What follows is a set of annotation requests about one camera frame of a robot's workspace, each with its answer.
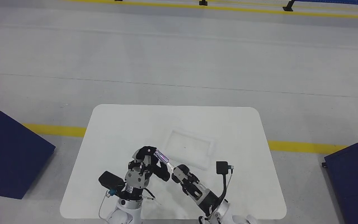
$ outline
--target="concrete floor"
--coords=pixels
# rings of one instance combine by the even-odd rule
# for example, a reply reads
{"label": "concrete floor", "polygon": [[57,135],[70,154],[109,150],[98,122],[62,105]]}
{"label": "concrete floor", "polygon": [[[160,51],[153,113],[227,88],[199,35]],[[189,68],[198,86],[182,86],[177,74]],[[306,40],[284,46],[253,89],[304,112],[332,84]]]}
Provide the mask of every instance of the concrete floor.
{"label": "concrete floor", "polygon": [[[357,27],[342,18],[0,0],[0,109],[19,122],[85,127],[98,104],[251,106],[269,140],[353,144]],[[101,223],[59,213],[82,139],[44,138],[56,153],[23,200],[0,198],[0,223]],[[288,213],[263,223],[342,223],[324,155],[271,154]]]}

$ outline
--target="yellow floor line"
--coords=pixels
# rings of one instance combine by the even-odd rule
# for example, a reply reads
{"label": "yellow floor line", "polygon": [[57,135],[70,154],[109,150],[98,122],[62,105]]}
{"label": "yellow floor line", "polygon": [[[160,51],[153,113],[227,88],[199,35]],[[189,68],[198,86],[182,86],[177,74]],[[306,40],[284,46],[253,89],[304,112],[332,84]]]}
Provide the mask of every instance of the yellow floor line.
{"label": "yellow floor line", "polygon": [[238,11],[238,12],[255,12],[268,14],[281,14],[291,16],[316,16],[316,17],[335,17],[335,18],[358,18],[358,15],[321,13],[321,12],[285,12],[283,10],[258,10],[254,8],[238,8],[224,6],[196,6],[189,4],[171,4],[171,3],[152,3],[152,2],[120,2],[114,0],[65,0],[70,2],[88,2],[88,3],[106,3],[106,4],[124,4],[132,6],[151,6],[151,7],[172,7],[172,8],[195,8],[202,10],[221,10],[221,11]]}
{"label": "yellow floor line", "polygon": [[[70,137],[84,137],[86,128],[71,127],[71,126],[57,126],[57,125],[43,125],[43,124],[22,124],[26,128],[35,132],[36,134],[48,134],[55,136],[70,136]],[[270,150],[287,151],[287,152],[307,152],[307,153],[322,153],[332,154],[347,146],[334,144],[316,144],[305,142],[283,142],[283,141],[268,141]]]}
{"label": "yellow floor line", "polygon": [[57,125],[43,125],[43,124],[22,124],[26,128],[35,132],[36,134],[49,134],[53,136],[71,136],[84,137],[86,128],[57,126]]}

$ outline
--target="white tabletop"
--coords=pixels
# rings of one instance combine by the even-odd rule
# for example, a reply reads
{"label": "white tabletop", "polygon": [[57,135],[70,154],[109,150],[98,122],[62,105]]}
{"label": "white tabletop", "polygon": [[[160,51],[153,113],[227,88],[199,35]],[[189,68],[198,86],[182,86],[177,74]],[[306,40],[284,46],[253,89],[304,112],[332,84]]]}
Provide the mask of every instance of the white tabletop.
{"label": "white tabletop", "polygon": [[[60,212],[65,218],[98,218],[106,189],[98,177],[106,170],[124,178],[133,153],[143,146],[164,147],[173,128],[214,139],[215,151],[206,171],[189,166],[216,195],[223,190],[215,162],[228,161],[234,173],[227,200],[234,214],[278,220],[286,204],[260,116],[253,108],[203,106],[99,105],[92,113]],[[143,219],[197,219],[203,215],[180,185],[153,175],[148,189],[160,204],[145,200]],[[107,216],[117,197],[106,199]]]}

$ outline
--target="black post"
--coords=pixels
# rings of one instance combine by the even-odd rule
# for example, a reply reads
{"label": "black post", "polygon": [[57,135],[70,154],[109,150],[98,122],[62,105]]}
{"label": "black post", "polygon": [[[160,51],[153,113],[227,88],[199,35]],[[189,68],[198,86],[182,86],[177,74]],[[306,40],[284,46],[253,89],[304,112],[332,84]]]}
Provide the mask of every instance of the black post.
{"label": "black post", "polygon": [[289,1],[289,3],[287,4],[287,6],[284,6],[284,7],[283,7],[284,11],[286,11],[286,12],[293,12],[293,10],[292,10],[293,3],[295,3],[295,0]]}
{"label": "black post", "polygon": [[199,6],[208,6],[208,2],[206,0],[199,1]]}

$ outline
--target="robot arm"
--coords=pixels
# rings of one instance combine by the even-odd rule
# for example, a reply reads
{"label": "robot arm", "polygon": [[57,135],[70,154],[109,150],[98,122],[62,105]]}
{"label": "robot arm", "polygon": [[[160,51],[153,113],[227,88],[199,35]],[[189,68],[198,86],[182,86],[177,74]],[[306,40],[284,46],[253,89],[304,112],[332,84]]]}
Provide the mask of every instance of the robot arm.
{"label": "robot arm", "polygon": [[225,161],[216,162],[216,173],[223,176],[223,192],[218,197],[214,192],[202,185],[186,165],[182,164],[173,167],[167,157],[158,150],[156,153],[159,160],[173,170],[172,180],[180,184],[183,192],[205,213],[205,218],[203,216],[199,217],[200,224],[202,224],[203,220],[209,221],[210,224],[257,224],[256,219],[250,215],[247,218],[234,217],[230,209],[230,203],[225,199],[227,192],[226,175],[229,170],[233,171],[233,166],[228,165]]}
{"label": "robot arm", "polygon": [[168,181],[170,174],[167,166],[173,171],[172,180],[180,184],[183,192],[205,213],[205,218],[199,217],[201,224],[203,220],[209,221],[210,224],[256,224],[256,220],[252,216],[241,220],[234,218],[230,204],[225,199],[227,191],[226,174],[228,174],[229,169],[233,170],[233,166],[229,166],[227,162],[216,162],[216,173],[223,175],[224,185],[223,192],[218,197],[210,189],[203,186],[186,165],[174,167],[164,154],[151,146],[145,146],[133,154],[133,160],[128,164],[125,182],[122,178],[108,171],[104,172],[99,178],[100,183],[110,190],[110,195],[119,197],[114,211],[105,219],[106,222],[108,224],[129,222],[141,224],[143,190],[148,186],[152,174]]}

